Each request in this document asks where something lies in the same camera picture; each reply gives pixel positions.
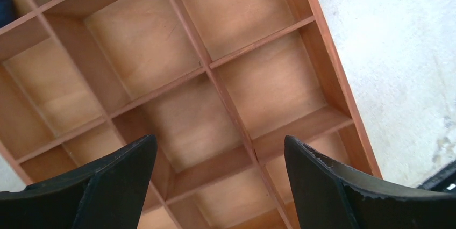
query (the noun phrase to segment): wooden box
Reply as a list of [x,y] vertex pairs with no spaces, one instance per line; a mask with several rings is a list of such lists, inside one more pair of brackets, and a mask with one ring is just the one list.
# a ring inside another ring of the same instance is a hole
[[27,184],[155,134],[138,228],[297,229],[285,135],[381,176],[318,0],[15,1],[0,150]]

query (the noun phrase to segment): brown wood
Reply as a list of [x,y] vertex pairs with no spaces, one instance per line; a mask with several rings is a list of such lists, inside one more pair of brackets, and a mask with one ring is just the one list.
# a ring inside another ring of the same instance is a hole
[[381,177],[318,0],[15,1],[0,153],[27,184],[155,134],[138,228],[298,229],[285,135]]

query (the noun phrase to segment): wooden partition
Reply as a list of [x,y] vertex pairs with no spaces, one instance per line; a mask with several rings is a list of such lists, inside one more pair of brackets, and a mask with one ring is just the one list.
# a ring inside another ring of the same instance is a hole
[[298,229],[285,135],[381,177],[318,0],[16,2],[0,151],[26,183],[155,134],[138,228]]

